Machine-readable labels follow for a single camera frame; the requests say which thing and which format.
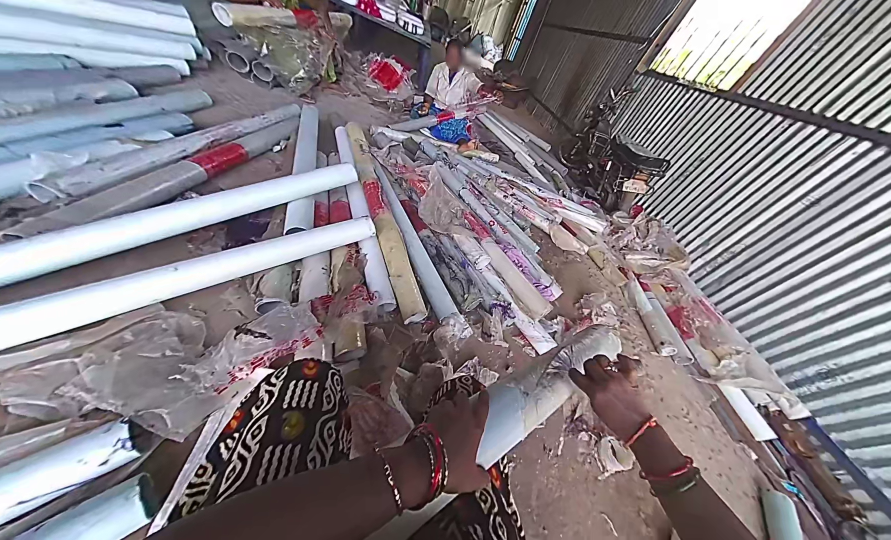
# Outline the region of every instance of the motorcycle seat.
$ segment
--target motorcycle seat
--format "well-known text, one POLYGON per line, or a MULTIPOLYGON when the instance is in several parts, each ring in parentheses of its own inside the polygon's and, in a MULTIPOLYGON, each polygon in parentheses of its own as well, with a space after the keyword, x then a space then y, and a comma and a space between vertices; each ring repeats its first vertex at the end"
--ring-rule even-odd
POLYGON ((671 166, 668 159, 655 155, 642 144, 629 140, 621 133, 613 138, 612 151, 629 164, 646 171, 664 173, 671 166))

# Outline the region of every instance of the table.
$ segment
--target table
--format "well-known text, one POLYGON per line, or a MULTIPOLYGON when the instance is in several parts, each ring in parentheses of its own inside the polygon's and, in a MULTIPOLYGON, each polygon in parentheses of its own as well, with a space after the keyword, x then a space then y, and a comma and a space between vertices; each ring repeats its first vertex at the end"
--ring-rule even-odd
POLYGON ((429 64, 429 49, 432 47, 432 39, 429 38, 429 25, 425 23, 425 32, 422 35, 416 35, 411 31, 406 31, 398 24, 394 22, 389 22, 382 17, 374 17, 362 9, 353 6, 352 4, 347 4, 342 0, 329 0, 334 6, 339 8, 339 11, 348 13, 353 17, 359 17, 362 19, 370 20, 379 26, 383 26, 404 38, 407 38, 417 44, 417 56, 418 56, 418 68, 416 69, 416 73, 418 73, 418 86, 419 90, 422 91, 426 88, 426 83, 428 82, 429 75, 432 73, 432 66, 429 64))

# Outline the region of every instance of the corrugated metal wall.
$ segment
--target corrugated metal wall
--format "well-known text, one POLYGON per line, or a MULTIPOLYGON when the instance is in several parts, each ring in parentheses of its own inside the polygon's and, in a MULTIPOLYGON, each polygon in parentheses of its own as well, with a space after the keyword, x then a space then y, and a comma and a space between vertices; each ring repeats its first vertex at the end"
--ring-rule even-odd
MULTIPOLYGON (((535 78, 532 92, 569 125, 598 103, 603 92, 621 85, 636 68, 648 46, 566 28, 589 29, 648 39, 672 13, 679 0, 551 0, 522 73, 535 78)), ((555 117, 530 102, 533 115, 546 127, 555 117)))
POLYGON ((891 0, 821 2, 739 95, 633 84, 618 130, 673 164, 646 208, 891 499, 891 0))

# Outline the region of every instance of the woman's left hand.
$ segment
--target woman's left hand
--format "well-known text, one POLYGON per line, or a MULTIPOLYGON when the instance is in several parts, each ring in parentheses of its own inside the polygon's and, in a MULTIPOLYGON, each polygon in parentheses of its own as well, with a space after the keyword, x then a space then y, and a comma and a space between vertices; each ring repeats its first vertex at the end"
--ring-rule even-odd
POLYGON ((448 459, 446 493, 469 493, 489 485, 489 473, 476 463, 488 416, 489 394, 485 391, 471 399, 444 399, 429 410, 425 421, 439 433, 448 459))

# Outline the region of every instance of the license plate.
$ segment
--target license plate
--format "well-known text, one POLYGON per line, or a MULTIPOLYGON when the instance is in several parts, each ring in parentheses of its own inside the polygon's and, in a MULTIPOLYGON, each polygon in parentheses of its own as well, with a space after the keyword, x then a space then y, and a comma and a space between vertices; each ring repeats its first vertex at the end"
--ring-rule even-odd
POLYGON ((645 193, 649 190, 649 184, 641 179, 627 179, 622 182, 623 191, 631 191, 632 193, 645 193))

